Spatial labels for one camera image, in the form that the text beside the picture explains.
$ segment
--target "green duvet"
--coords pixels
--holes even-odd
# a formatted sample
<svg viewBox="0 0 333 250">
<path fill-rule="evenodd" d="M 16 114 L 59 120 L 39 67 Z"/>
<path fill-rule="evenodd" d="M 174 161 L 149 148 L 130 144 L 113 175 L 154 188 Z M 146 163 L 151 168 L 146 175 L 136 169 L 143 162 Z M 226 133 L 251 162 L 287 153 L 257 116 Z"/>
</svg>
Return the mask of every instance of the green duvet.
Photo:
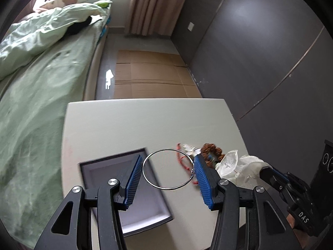
<svg viewBox="0 0 333 250">
<path fill-rule="evenodd" d="M 62 38 L 90 15 L 88 27 Z M 0 218 L 30 248 L 63 199 L 66 106 L 82 100 L 106 15 L 94 4 L 55 8 L 13 24 L 0 44 L 0 80 L 17 73 L 0 100 Z"/>
</svg>

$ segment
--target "blue gripper pad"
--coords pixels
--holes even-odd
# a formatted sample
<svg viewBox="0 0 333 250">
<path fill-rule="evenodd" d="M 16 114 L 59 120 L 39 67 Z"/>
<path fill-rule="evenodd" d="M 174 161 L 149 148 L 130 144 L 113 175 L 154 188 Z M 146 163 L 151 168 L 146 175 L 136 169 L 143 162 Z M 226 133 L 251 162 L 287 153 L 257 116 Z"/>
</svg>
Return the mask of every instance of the blue gripper pad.
<svg viewBox="0 0 333 250">
<path fill-rule="evenodd" d="M 198 180 L 201 195 L 204 199 L 204 203 L 208 206 L 210 210 L 213 210 L 214 201 L 212 196 L 212 187 L 208 181 L 207 175 L 205 173 L 205 168 L 208 168 L 205 164 L 205 167 L 203 167 L 202 160 L 199 159 L 199 156 L 197 155 L 194 157 L 194 170 L 196 179 Z"/>
<path fill-rule="evenodd" d="M 141 157 L 141 155 L 138 157 L 134 168 L 132 170 L 132 173 L 128 179 L 128 182 L 126 184 L 125 188 L 125 199 L 123 204 L 128 208 L 130 205 L 132 205 L 135 193 L 137 191 L 139 181 L 142 174 L 142 166 L 143 166 L 144 160 Z"/>
</svg>

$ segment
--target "white plastic bag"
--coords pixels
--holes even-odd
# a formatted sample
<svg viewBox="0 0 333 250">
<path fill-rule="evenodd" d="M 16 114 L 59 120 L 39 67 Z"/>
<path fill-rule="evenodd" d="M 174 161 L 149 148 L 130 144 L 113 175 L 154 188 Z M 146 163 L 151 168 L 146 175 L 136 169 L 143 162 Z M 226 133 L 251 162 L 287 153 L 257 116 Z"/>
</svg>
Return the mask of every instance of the white plastic bag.
<svg viewBox="0 0 333 250">
<path fill-rule="evenodd" d="M 268 163 L 256 156 L 244 155 L 238 159 L 237 150 L 229 151 L 220 163 L 215 166 L 221 178 L 228 179 L 238 187 L 253 189 L 257 185 L 269 188 L 259 177 L 260 170 Z"/>
</svg>

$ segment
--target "metal screw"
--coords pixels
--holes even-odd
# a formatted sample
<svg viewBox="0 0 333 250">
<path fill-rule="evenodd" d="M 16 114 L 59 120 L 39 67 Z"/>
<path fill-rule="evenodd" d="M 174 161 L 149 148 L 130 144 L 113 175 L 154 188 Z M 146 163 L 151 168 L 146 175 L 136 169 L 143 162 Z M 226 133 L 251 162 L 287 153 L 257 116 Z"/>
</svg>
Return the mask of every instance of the metal screw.
<svg viewBox="0 0 333 250">
<path fill-rule="evenodd" d="M 73 193 L 78 193 L 79 191 L 81 191 L 81 187 L 80 187 L 80 186 L 75 186 L 75 187 L 73 187 L 73 189 L 72 189 L 72 192 L 73 192 Z"/>
<path fill-rule="evenodd" d="M 221 179 L 219 183 L 224 186 L 229 184 L 229 182 L 226 179 Z"/>
<path fill-rule="evenodd" d="M 108 181 L 109 185 L 116 185 L 118 183 L 118 180 L 117 179 L 110 179 Z"/>
<path fill-rule="evenodd" d="M 255 190 L 256 190 L 258 193 L 263 193 L 263 192 L 265 191 L 264 187 L 262 187 L 262 186 L 257 186 L 257 187 L 255 188 Z"/>
</svg>

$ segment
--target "cardboard box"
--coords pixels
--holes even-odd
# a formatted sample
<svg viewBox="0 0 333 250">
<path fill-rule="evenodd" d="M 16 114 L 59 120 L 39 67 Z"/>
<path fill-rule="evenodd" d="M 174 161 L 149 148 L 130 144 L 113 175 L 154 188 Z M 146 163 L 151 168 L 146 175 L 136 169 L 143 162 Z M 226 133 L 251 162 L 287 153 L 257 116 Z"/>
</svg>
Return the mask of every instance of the cardboard box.
<svg viewBox="0 0 333 250">
<path fill-rule="evenodd" d="M 119 51 L 114 99 L 201 98 L 179 55 Z"/>
</svg>

